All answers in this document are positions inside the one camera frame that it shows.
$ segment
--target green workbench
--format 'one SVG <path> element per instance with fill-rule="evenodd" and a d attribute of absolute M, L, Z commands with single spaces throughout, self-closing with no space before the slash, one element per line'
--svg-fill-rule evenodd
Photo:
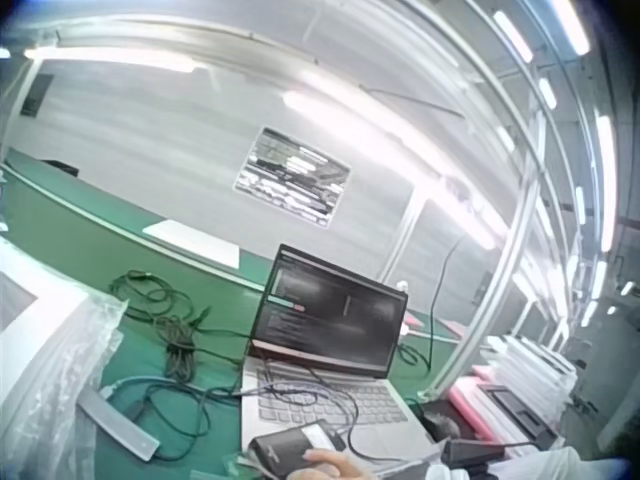
<path fill-rule="evenodd" d="M 112 225 L 140 233 L 145 226 L 162 217 L 138 209 L 122 200 L 101 192 L 52 167 L 11 152 L 9 161 L 18 175 L 6 173 L 8 183 L 3 193 L 3 214 L 10 231 L 5 237 L 36 259 L 93 288 L 106 291 L 109 283 L 130 269 L 153 272 L 186 292 L 196 307 L 211 305 L 207 328 L 226 328 L 246 333 L 250 330 L 261 296 L 259 290 L 248 288 L 228 278 L 212 274 L 145 246 L 130 236 L 118 233 Z M 103 221 L 97 222 L 78 208 Z M 251 281 L 266 278 L 270 262 L 244 252 L 240 272 L 233 272 Z M 109 384 L 131 375 L 161 375 L 164 368 L 164 346 L 146 325 L 123 319 L 119 330 L 124 338 L 104 370 L 103 383 Z M 447 335 L 440 327 L 438 334 Z M 422 352 L 428 352 L 428 340 L 409 337 L 406 340 Z M 245 341 L 237 338 L 199 337 L 198 346 L 241 358 Z M 433 370 L 426 375 L 425 367 L 408 366 L 394 361 L 391 381 L 405 398 L 425 388 L 453 352 L 454 343 L 435 342 Z M 230 386 L 239 372 L 235 367 L 211 357 L 197 356 L 199 366 L 196 382 L 202 386 Z M 115 399 L 118 408 L 125 409 L 138 398 L 142 386 L 131 387 Z M 193 428 L 193 403 L 176 395 L 160 398 L 160 404 L 178 426 Z M 188 479 L 192 470 L 224 474 L 223 459 L 240 447 L 240 409 L 236 406 L 212 405 L 212 432 L 202 438 L 194 451 L 176 463 L 137 460 L 102 432 L 98 435 L 96 478 L 102 479 Z M 143 424 L 171 451 L 183 445 L 183 439 L 168 431 L 153 417 Z"/>

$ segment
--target computer mouse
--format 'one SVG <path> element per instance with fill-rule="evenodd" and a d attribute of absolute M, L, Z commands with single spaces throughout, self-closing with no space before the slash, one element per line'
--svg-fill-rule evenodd
<path fill-rule="evenodd" d="M 456 439 L 462 435 L 460 427 L 445 415 L 433 412 L 422 412 L 421 423 L 436 442 L 446 438 Z"/>

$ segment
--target electronic device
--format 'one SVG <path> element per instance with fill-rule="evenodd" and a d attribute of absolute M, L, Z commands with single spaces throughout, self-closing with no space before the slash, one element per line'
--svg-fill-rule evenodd
<path fill-rule="evenodd" d="M 499 385 L 479 385 L 478 387 L 514 421 L 538 450 L 549 450 L 558 439 L 558 434 L 507 387 Z"/>
<path fill-rule="evenodd" d="M 451 470 L 473 469 L 476 473 L 486 473 L 483 466 L 487 462 L 502 460 L 505 448 L 473 440 L 449 440 L 444 446 L 440 460 Z"/>
<path fill-rule="evenodd" d="M 313 466 L 303 455 L 314 448 L 342 451 L 347 446 L 326 420 L 256 437 L 249 443 L 249 453 L 283 480 L 291 472 Z"/>
<path fill-rule="evenodd" d="M 406 293 L 281 245 L 251 333 L 243 390 L 270 380 L 317 384 L 314 369 L 357 402 L 356 450 L 376 458 L 424 458 L 432 441 L 387 380 L 406 305 Z M 344 432 L 350 427 L 346 412 L 327 399 L 301 407 L 270 396 L 242 399 L 243 449 L 257 436 L 320 419 Z M 378 463 L 366 467 L 380 471 Z"/>

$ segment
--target white wall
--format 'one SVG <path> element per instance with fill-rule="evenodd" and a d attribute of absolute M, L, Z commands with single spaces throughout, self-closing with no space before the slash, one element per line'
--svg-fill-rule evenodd
<path fill-rule="evenodd" d="M 368 276 L 381 267 L 411 185 L 289 110 L 275 87 L 228 70 L 217 70 L 213 83 L 206 71 L 184 75 L 113 64 L 48 62 L 43 72 L 55 78 L 37 118 L 19 118 L 14 148 L 69 163 L 88 183 L 267 258 L 285 242 Z M 351 167 L 328 229 L 232 189 L 263 126 Z M 444 257 L 461 235 L 428 204 L 393 275 L 393 282 L 409 280 L 413 308 L 428 310 Z M 498 255 L 470 238 L 463 242 L 438 316 L 470 322 L 471 300 Z"/>

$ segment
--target laptop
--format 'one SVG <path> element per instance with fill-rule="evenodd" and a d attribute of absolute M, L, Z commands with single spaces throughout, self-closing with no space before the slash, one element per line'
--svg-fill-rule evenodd
<path fill-rule="evenodd" d="M 406 293 L 281 245 L 251 333 L 243 390 L 269 380 L 317 384 L 312 369 L 358 403 L 351 437 L 355 450 L 375 458 L 424 458 L 433 442 L 387 379 L 406 306 Z M 327 399 L 299 406 L 271 397 L 243 397 L 244 450 L 254 437 L 318 419 L 338 431 L 349 423 Z M 309 403 L 299 396 L 296 400 Z M 373 471 L 389 466 L 364 463 Z"/>

